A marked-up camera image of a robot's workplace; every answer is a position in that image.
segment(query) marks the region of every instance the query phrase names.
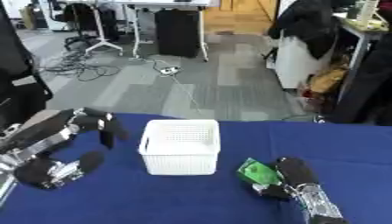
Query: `black bin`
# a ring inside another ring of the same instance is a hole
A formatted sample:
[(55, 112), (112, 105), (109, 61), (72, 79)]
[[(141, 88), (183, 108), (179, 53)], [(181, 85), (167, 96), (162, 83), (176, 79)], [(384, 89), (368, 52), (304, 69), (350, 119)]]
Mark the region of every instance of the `black bin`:
[(159, 54), (194, 58), (200, 49), (199, 13), (161, 10), (155, 14)]

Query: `gray carpet floor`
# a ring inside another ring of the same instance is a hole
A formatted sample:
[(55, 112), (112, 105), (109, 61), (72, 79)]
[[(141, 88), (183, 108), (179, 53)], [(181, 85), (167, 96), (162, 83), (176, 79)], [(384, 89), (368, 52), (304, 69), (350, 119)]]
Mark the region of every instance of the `gray carpet floor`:
[[(63, 40), (73, 33), (19, 31), (26, 47), (50, 64), (64, 53)], [(145, 58), (164, 60), (182, 71), (176, 78), (159, 77), (152, 63), (130, 60), (131, 39), (124, 38), (125, 54), (108, 49), (95, 52), (92, 65), (121, 68), (120, 73), (81, 82), (74, 76), (42, 73), (54, 92), (49, 109), (92, 107), (111, 112), (145, 113), (181, 118), (230, 121), (280, 120), (302, 115), (295, 98), (285, 93), (275, 74), (264, 65), (264, 40), (255, 35), (207, 35), (209, 62), (158, 55), (154, 45), (142, 45)], [(84, 73), (84, 78), (93, 77)]]

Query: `blue tablecloth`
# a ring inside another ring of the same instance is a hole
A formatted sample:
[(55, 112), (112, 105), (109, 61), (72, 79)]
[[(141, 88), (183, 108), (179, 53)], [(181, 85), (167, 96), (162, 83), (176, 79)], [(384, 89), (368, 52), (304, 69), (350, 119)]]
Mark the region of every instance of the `blue tablecloth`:
[(112, 151), (95, 132), (79, 136), (59, 158), (106, 151), (105, 164), (53, 192), (20, 185), (0, 223), (255, 224), (302, 223), (289, 203), (262, 199), (235, 170), (246, 158), (303, 158), (350, 223), (388, 223), (392, 201), (392, 129), (302, 122), (220, 122), (218, 171), (211, 176), (147, 174), (137, 153), (145, 124), (156, 115), (119, 115), (131, 139)]

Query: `black jacket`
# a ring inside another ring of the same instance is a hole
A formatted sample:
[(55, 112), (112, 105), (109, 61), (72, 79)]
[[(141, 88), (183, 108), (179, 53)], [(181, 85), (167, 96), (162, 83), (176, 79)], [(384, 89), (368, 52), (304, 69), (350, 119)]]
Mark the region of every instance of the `black jacket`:
[(297, 37), (304, 41), (312, 57), (323, 57), (333, 46), (338, 21), (328, 0), (297, 0), (269, 28), (268, 34), (279, 39)]

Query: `chair base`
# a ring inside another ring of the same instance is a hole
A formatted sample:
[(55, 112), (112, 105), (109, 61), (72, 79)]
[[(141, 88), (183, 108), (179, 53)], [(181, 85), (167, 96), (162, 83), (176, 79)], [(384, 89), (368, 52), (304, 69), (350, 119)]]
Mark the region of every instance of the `chair base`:
[(97, 39), (95, 36), (88, 36), (88, 35), (81, 35), (77, 37), (71, 37), (71, 38), (66, 38), (64, 47), (68, 50), (71, 51), (71, 45), (82, 42), (85, 43), (87, 46), (92, 46), (93, 44), (91, 43), (91, 39)]

